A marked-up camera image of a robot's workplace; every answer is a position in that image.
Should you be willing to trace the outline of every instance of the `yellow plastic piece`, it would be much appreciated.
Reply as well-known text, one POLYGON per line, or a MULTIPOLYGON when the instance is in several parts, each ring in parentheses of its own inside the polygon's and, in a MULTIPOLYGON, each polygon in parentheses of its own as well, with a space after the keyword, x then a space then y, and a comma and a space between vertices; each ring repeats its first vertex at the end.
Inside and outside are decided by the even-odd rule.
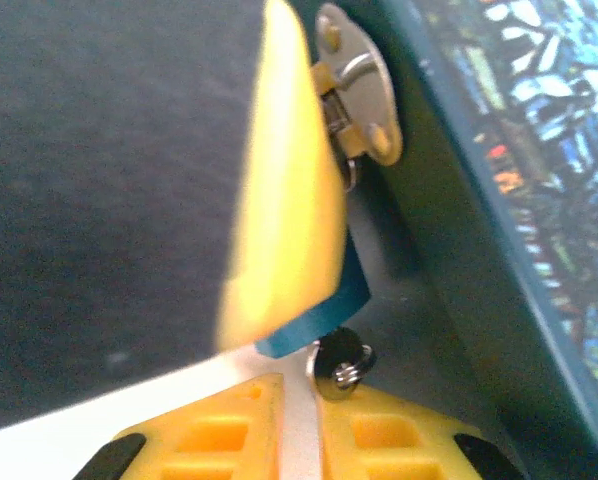
POLYGON ((317 401, 323 480, 481 480, 453 440, 474 427, 363 385, 317 401))
POLYGON ((147 441, 121 480, 277 480, 283 376, 268 374, 121 432, 147 441))
POLYGON ((268 336, 331 296, 341 276, 345 192, 315 91, 306 36, 283 0, 265 32, 217 344, 268 336))

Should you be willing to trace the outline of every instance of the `metal hinge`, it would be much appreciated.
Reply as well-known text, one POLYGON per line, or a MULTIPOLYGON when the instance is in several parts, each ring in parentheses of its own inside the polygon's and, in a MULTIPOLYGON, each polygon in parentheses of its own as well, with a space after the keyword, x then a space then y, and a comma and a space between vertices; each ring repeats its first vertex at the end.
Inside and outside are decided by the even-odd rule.
POLYGON ((357 181, 358 159, 381 165, 399 160, 403 140, 392 81, 379 49, 339 7, 317 14, 319 61, 312 74, 331 138, 343 151, 348 187, 357 181))

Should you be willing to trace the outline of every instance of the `metal ring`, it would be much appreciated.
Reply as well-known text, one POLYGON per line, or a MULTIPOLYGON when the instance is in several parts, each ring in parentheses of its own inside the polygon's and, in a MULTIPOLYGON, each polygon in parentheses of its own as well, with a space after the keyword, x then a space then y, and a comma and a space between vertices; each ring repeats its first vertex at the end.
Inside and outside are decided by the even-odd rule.
POLYGON ((372 369, 377 361, 377 355, 370 345, 363 345, 363 357, 354 365, 342 363, 334 372, 337 386, 347 389, 355 385, 372 369))

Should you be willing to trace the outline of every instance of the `rectangular hole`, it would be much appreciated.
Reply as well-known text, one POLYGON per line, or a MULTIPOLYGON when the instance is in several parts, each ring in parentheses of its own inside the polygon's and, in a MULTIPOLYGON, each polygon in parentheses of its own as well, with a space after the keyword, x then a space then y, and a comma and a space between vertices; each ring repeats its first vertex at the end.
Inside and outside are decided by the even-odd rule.
POLYGON ((203 420, 194 423, 178 452, 238 452, 243 448, 248 424, 241 420, 203 420))
POLYGON ((446 480, 439 465, 415 463, 376 465, 368 468, 370 480, 446 480))
POLYGON ((358 448, 407 448, 421 444, 419 434, 405 418, 397 415, 359 415, 352 419, 358 448))
POLYGON ((230 480, 231 469, 170 468, 164 470, 161 480, 230 480))

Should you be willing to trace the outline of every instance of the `dark green panel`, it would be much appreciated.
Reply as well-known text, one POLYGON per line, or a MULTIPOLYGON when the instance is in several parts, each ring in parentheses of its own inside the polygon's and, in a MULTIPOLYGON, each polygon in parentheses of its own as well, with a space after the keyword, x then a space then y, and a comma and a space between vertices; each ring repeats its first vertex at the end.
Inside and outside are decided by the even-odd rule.
MULTIPOLYGON (((318 5, 296 3, 312 36, 318 5)), ((469 22, 477 11, 468 8, 474 2, 463 10, 450 8, 462 2, 446 3, 441 17, 469 22)), ((337 4, 386 58, 407 151, 382 171, 529 472, 598 478, 598 386, 535 274, 484 147, 473 141, 482 125, 456 72, 414 3, 337 4)))

